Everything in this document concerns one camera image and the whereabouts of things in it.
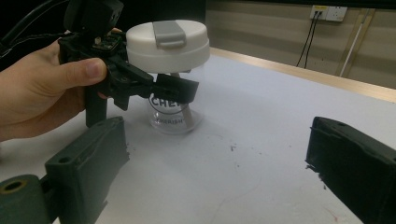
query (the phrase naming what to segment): wall socket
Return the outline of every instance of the wall socket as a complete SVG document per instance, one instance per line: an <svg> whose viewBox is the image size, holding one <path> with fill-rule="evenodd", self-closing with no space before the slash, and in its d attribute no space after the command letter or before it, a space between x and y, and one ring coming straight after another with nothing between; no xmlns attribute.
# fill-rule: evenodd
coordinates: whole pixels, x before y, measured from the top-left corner
<svg viewBox="0 0 396 224"><path fill-rule="evenodd" d="M326 20L327 13L329 7L327 6L312 6L311 14L309 15L309 19L318 18L318 20ZM318 17L318 14L315 15L315 12L321 12L322 14Z"/></svg>
<svg viewBox="0 0 396 224"><path fill-rule="evenodd" d="M342 21L347 13L347 7L312 6L310 19L318 18L320 21Z"/></svg>

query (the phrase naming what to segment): hand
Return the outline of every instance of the hand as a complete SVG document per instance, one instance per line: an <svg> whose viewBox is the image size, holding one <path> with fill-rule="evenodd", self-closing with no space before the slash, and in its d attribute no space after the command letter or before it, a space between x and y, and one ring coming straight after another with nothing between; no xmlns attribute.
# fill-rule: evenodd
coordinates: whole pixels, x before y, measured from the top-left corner
<svg viewBox="0 0 396 224"><path fill-rule="evenodd" d="M0 73L0 142L64 124L85 108L82 87L106 77L100 59L59 65L58 54L54 42Z"/></svg>

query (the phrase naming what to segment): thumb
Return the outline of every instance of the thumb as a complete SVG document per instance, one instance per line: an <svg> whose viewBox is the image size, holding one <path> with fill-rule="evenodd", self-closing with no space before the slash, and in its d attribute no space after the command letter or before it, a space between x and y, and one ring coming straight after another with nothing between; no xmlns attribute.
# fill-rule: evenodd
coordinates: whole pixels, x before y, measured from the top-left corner
<svg viewBox="0 0 396 224"><path fill-rule="evenodd" d="M56 66L45 82L52 91L65 91L77 86L90 86L106 77L106 65L98 58Z"/></svg>

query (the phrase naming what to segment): bottle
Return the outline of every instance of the bottle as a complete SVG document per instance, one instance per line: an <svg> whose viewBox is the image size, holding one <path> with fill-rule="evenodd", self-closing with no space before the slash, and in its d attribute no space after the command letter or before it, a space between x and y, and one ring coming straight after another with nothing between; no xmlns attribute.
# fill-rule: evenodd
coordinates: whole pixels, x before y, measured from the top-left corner
<svg viewBox="0 0 396 224"><path fill-rule="evenodd" d="M166 74L199 82L194 101L183 105L151 95L148 120L162 133L192 130L205 114L205 62L209 59L206 27L198 21L155 21L126 34L130 64L154 76Z"/></svg>

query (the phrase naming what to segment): beige wall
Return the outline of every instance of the beige wall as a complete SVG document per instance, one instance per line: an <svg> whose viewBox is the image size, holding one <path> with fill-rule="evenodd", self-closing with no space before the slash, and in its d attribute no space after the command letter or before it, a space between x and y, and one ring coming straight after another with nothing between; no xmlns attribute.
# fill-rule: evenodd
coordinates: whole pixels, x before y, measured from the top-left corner
<svg viewBox="0 0 396 224"><path fill-rule="evenodd" d="M311 8L209 0L206 25L211 46L296 65L311 24ZM338 69L339 73L360 13L360 8L349 8L342 22L318 22L307 69L330 75L336 75ZM396 89L396 10L377 9L364 31L344 77ZM304 66L304 57L300 66Z"/></svg>

